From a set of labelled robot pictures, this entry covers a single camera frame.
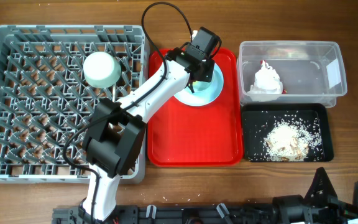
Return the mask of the green bowl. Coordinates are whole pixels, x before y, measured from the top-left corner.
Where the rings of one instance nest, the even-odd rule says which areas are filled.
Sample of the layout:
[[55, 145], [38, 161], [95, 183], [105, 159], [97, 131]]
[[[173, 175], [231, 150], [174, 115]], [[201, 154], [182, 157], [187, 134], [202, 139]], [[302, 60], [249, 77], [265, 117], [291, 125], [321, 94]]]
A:
[[109, 88], [121, 77], [117, 59], [106, 52], [94, 52], [83, 63], [85, 81], [95, 88]]

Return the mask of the light blue plate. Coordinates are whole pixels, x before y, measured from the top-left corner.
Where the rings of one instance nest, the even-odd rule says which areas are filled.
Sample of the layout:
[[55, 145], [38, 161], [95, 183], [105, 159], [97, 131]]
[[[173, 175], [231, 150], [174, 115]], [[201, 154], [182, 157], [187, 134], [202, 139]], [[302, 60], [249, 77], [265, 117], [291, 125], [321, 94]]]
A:
[[190, 93], [191, 90], [186, 87], [176, 93], [174, 97], [188, 106], [204, 106], [210, 104], [220, 95], [224, 86], [223, 73], [217, 64], [214, 65], [211, 82], [214, 84], [215, 89], [210, 94], [193, 94]]

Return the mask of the rice food waste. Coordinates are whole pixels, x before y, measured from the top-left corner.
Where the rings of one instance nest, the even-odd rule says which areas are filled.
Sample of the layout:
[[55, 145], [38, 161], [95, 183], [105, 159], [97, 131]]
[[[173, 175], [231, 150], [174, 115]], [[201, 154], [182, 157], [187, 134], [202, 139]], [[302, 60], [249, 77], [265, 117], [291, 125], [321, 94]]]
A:
[[324, 160], [320, 120], [313, 110], [246, 111], [243, 130], [251, 162]]

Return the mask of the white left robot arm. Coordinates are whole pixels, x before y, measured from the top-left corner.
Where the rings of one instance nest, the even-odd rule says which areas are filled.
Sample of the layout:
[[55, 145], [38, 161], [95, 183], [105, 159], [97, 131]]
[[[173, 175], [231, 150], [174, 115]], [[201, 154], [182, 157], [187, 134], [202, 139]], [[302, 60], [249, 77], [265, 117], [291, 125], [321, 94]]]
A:
[[103, 222], [114, 211], [120, 179], [137, 160], [151, 117], [193, 82], [212, 81], [221, 44], [200, 27], [190, 42], [163, 55], [158, 70], [135, 92], [117, 102], [99, 101], [83, 139], [91, 182], [81, 211], [88, 223]]

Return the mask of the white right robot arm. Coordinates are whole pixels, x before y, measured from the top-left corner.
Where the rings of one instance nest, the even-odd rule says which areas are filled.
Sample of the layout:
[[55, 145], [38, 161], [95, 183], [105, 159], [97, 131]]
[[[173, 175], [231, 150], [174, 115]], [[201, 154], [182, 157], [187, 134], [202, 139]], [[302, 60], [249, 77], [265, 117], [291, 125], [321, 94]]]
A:
[[354, 184], [352, 203], [343, 202], [327, 172], [320, 167], [304, 197], [275, 197], [272, 203], [277, 209], [277, 223], [349, 223], [358, 219], [358, 181]]

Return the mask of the white napkin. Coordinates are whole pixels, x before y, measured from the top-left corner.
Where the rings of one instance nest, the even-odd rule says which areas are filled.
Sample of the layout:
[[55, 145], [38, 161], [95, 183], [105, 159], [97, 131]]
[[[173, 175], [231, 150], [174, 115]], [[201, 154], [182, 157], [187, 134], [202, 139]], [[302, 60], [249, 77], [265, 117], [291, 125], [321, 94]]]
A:
[[260, 61], [260, 70], [254, 75], [254, 84], [250, 86], [251, 94], [281, 94], [283, 83], [276, 69], [265, 60]]

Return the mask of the white plastic fork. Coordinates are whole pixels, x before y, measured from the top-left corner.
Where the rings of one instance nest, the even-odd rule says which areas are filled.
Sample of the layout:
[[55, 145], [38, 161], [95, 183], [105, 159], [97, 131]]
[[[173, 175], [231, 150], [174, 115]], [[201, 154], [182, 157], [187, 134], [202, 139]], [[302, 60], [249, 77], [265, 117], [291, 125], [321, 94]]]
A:
[[112, 86], [112, 101], [116, 101], [116, 85]]

